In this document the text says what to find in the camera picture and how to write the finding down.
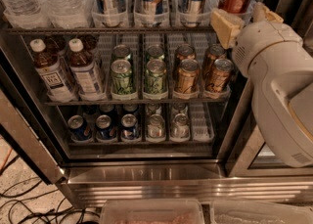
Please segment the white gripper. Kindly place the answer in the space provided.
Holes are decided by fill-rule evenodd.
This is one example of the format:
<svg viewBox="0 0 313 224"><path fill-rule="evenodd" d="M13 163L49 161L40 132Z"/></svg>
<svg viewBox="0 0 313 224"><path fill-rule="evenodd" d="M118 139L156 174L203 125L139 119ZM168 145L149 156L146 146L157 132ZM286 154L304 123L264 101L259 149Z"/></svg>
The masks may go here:
<svg viewBox="0 0 313 224"><path fill-rule="evenodd" d="M232 59L244 77L248 77L252 60L268 47L283 42L303 42L289 25L283 23L282 17L261 2L253 8L252 21L243 29L245 23L236 15L221 9L213 9L210 15L210 24L221 46L224 49L235 46Z"/></svg>

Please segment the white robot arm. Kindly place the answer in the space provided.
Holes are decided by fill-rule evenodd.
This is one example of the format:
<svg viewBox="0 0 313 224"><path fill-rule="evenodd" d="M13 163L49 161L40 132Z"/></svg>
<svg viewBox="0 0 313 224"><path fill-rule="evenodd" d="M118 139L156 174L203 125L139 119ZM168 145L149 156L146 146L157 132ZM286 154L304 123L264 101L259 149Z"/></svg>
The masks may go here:
<svg viewBox="0 0 313 224"><path fill-rule="evenodd" d="M253 85L252 111L267 146L291 167L313 164L313 58L302 38L261 3L252 22L213 9L210 24Z"/></svg>

